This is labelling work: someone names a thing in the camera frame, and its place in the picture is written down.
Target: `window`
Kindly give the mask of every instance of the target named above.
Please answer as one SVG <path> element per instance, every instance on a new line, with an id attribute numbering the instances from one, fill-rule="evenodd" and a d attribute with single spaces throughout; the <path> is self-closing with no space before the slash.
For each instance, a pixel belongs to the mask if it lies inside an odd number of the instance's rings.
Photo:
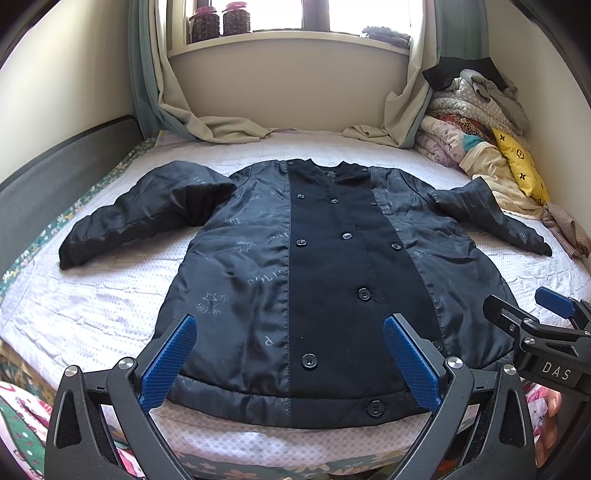
<path id="1" fill-rule="evenodd" d="M 408 2 L 413 0 L 247 0 L 251 30 L 333 31 L 362 35 L 365 27 L 410 32 Z M 212 5 L 220 17 L 228 0 L 186 0 L 186 15 Z"/>
<path id="2" fill-rule="evenodd" d="M 361 35 L 365 27 L 410 30 L 409 0 L 329 0 L 330 30 Z"/>
<path id="3" fill-rule="evenodd" d="M 211 1 L 220 17 L 228 3 Z M 246 9 L 251 15 L 252 31 L 302 28 L 301 0 L 248 0 Z"/>

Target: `pile of clothes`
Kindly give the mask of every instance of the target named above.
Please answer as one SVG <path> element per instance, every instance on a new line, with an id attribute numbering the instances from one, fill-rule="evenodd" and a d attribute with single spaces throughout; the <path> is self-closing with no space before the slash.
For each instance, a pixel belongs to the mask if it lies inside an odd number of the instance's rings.
<path id="1" fill-rule="evenodd" d="M 401 48 L 410 48 L 410 35 L 400 33 L 388 27 L 365 27 L 362 32 L 364 38 L 379 40 Z"/>
<path id="2" fill-rule="evenodd" d="M 588 257 L 591 239 L 546 186 L 523 134 L 529 127 L 515 85 L 490 58 L 442 57 L 425 70 L 433 88 L 414 148 L 431 161 L 481 177 L 499 206 L 524 218 L 541 219 L 573 257 Z"/>

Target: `gray bed frame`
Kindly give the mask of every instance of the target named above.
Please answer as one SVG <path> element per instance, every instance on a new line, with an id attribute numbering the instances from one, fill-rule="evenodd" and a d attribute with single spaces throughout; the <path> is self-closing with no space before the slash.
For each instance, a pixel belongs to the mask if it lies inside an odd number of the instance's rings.
<path id="1" fill-rule="evenodd" d="M 132 116 L 56 145 L 0 183 L 0 273 L 143 140 Z"/>

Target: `brown striped cloth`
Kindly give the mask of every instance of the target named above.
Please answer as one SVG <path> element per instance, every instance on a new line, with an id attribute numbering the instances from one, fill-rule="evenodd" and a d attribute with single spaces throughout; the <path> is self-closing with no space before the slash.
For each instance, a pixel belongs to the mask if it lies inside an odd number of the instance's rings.
<path id="1" fill-rule="evenodd" d="M 542 223 L 552 232 L 570 258 L 589 256 L 591 239 L 581 224 L 562 207 L 546 202 L 542 211 Z"/>

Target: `star emblem print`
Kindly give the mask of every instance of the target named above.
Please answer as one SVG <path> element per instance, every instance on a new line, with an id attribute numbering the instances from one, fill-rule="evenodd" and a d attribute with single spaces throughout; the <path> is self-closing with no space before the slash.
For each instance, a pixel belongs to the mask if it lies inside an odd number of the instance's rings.
<path id="1" fill-rule="evenodd" d="M 217 293 L 207 293 L 203 300 L 207 302 L 207 305 L 203 303 L 197 303 L 195 308 L 200 311 L 201 313 L 211 313 L 212 315 L 219 315 L 223 312 L 224 307 L 228 305 L 228 296 L 226 294 L 222 294 L 219 297 L 219 300 L 216 297 Z"/>
<path id="2" fill-rule="evenodd" d="M 242 240 L 239 240 L 238 242 L 236 242 L 236 246 L 232 247 L 232 250 L 238 250 L 240 253 L 248 252 L 254 246 L 255 246 L 255 244 L 253 242 L 244 242 Z"/>

